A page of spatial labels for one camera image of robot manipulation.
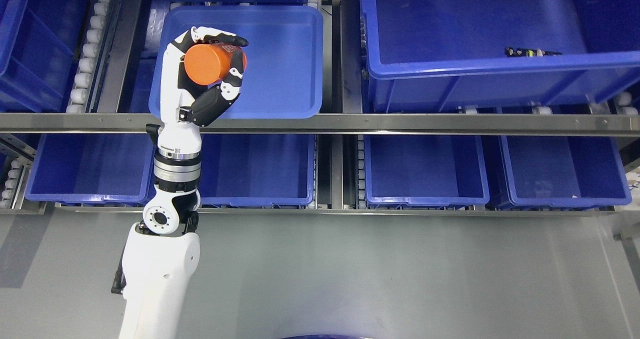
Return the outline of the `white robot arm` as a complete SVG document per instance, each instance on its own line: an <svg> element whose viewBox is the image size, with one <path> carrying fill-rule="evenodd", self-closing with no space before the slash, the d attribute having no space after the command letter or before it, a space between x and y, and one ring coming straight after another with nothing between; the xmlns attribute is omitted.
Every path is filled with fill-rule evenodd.
<svg viewBox="0 0 640 339"><path fill-rule="evenodd" d="M131 226L121 257L121 339L176 338L201 256L201 155L157 149L153 172L154 196Z"/></svg>

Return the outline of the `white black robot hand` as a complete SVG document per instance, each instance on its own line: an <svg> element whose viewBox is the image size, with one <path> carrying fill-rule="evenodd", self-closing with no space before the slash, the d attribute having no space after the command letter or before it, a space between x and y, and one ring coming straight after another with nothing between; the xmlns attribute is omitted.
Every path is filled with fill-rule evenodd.
<svg viewBox="0 0 640 339"><path fill-rule="evenodd" d="M186 72L185 56L195 45L223 44L237 49L230 68L219 83L196 84ZM240 48L249 41L238 34L214 27L190 27L165 48L160 74L160 120L163 125L150 132L163 161L191 161L202 149L201 128L208 127L240 97L245 64Z"/></svg>

